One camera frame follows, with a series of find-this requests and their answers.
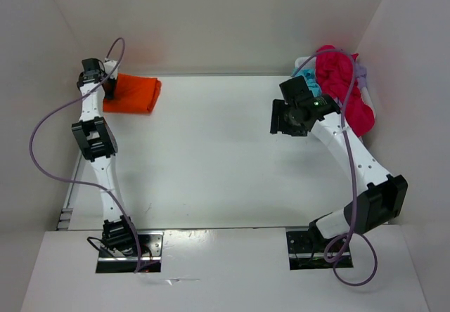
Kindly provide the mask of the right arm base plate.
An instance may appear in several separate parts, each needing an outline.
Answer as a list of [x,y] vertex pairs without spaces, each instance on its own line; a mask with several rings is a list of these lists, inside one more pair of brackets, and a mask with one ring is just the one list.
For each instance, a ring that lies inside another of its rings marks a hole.
[[[291,271],[314,270],[332,268],[333,264],[325,261],[325,248],[329,241],[313,242],[306,228],[287,228],[285,231],[288,260]],[[345,239],[337,241],[328,251],[329,257],[335,256],[342,246]],[[337,268],[352,268],[352,256],[347,249],[337,263]]]

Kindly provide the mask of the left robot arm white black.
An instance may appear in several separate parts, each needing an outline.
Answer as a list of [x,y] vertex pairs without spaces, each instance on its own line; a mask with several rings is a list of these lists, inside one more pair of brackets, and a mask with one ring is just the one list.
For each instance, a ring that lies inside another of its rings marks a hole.
[[82,67],[83,71],[77,81],[77,88],[83,97],[82,111],[78,122],[72,124],[71,129],[83,158],[94,171],[95,182],[101,186],[101,243],[108,254],[119,252],[125,256],[136,256],[140,238],[132,232],[128,224],[131,219],[123,213],[124,203],[115,168],[118,146],[101,114],[99,101],[102,91],[107,97],[114,94],[118,75],[117,62],[88,58],[82,61]]

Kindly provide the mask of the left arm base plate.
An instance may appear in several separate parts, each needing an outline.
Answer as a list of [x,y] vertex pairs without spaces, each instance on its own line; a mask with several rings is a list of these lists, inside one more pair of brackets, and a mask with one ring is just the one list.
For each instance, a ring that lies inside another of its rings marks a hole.
[[[139,231],[138,237],[141,244],[139,273],[159,273],[162,265],[164,232],[143,230]],[[99,238],[95,237],[88,237],[88,241],[98,252],[96,273],[133,273],[136,270],[137,255],[132,251],[122,253],[116,249],[108,249]]]

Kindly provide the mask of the orange t shirt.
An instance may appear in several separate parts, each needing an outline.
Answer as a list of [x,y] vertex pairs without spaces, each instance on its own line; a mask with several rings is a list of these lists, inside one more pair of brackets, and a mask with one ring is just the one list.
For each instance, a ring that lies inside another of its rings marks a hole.
[[161,92],[157,78],[118,74],[114,98],[103,100],[103,111],[109,113],[149,115]]

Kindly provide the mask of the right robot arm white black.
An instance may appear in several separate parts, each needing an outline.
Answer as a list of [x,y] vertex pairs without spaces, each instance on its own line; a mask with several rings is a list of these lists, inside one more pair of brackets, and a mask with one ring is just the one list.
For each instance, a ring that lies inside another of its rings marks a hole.
[[303,77],[280,85],[282,99],[272,103],[271,134],[314,135],[330,151],[352,183],[352,200],[344,208],[309,224],[308,242],[325,250],[333,238],[353,231],[363,235],[398,217],[408,183],[393,176],[366,149],[329,96],[314,96]]

